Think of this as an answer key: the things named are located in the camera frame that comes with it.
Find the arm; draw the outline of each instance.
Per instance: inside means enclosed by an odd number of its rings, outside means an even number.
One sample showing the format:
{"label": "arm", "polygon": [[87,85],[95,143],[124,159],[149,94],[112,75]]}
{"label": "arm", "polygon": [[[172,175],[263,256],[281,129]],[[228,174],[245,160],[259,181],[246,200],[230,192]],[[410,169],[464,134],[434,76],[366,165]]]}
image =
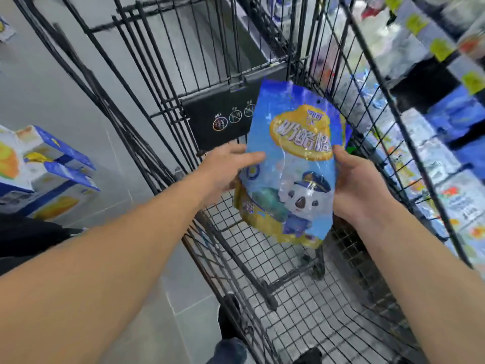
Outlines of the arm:
{"label": "arm", "polygon": [[334,210],[355,227],[431,363],[483,362],[485,284],[397,202],[374,165],[335,148]]}
{"label": "arm", "polygon": [[216,148],[199,169],[114,222],[0,278],[2,363],[95,363],[142,307],[195,213],[264,153]]}

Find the wire basket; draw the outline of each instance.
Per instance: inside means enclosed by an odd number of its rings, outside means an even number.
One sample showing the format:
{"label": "wire basket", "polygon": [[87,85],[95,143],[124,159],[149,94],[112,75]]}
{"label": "wire basket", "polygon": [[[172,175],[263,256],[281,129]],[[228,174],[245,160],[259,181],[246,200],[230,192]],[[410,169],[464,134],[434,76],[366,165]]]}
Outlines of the wire basket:
{"label": "wire basket", "polygon": [[[391,192],[415,213],[406,187],[399,177],[391,178],[400,169],[390,162],[393,172],[384,171],[383,163],[392,153],[384,147],[385,160],[377,157],[376,146],[361,129],[365,120],[375,128],[385,110],[394,115],[430,199],[459,256],[468,262],[352,17],[355,0],[281,0],[290,11],[280,20],[265,0],[153,0],[133,5],[113,0],[116,14],[111,21],[93,27],[69,0],[62,0],[158,135],[169,154],[163,161],[80,60],[60,26],[51,25],[31,0],[14,1],[54,58],[111,121],[154,194],[195,170],[206,151],[230,140],[246,141],[263,78],[292,80],[325,96],[349,118],[357,153],[374,160]],[[345,15],[338,33],[331,12]],[[328,48],[325,53],[321,46],[325,30],[336,43],[332,52]],[[117,66],[116,56],[103,48],[96,36],[106,31],[124,42],[132,66]],[[318,64],[328,63],[331,74],[316,73]],[[367,100],[355,94],[362,63],[370,71],[365,79],[374,79],[379,88]],[[128,68],[130,76],[135,72],[143,81],[145,92],[130,85]],[[150,104],[140,99],[146,92],[153,99]],[[387,104],[376,111],[372,103],[378,94]],[[378,132],[377,140],[381,145]],[[335,217],[316,250],[278,244],[241,220],[233,196],[224,193],[217,204],[198,212],[182,241],[219,302],[229,292],[236,294],[242,320],[232,318],[255,362],[426,362],[350,225]]]}

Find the cheese candy bag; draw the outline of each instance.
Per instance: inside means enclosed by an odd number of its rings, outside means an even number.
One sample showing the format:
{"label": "cheese candy bag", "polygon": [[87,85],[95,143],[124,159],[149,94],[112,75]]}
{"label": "cheese candy bag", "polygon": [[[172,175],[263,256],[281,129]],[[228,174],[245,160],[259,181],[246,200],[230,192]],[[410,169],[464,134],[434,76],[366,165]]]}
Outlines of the cheese candy bag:
{"label": "cheese candy bag", "polygon": [[291,82],[264,80],[247,151],[266,159],[240,172],[234,206],[278,242],[317,247],[332,226],[332,145],[346,145],[345,118],[326,99]]}

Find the forearm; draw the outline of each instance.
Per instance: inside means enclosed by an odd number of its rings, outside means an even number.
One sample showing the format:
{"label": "forearm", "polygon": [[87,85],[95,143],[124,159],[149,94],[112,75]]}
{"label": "forearm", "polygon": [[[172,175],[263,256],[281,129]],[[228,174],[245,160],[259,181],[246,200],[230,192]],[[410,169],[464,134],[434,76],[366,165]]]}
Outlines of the forearm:
{"label": "forearm", "polygon": [[483,361],[485,285],[397,201],[356,222],[432,363]]}
{"label": "forearm", "polygon": [[2,362],[96,362],[141,308],[207,188],[191,175],[0,278]]}

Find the left hand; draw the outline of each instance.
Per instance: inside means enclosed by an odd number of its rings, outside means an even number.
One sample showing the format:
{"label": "left hand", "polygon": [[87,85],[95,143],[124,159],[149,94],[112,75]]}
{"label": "left hand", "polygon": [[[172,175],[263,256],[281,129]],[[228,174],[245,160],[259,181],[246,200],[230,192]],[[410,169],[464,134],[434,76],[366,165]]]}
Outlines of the left hand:
{"label": "left hand", "polygon": [[208,152],[197,171],[193,174],[208,184],[209,195],[205,204],[215,203],[221,194],[234,188],[234,178],[244,167],[264,160],[264,152],[245,153],[246,144],[227,143]]}

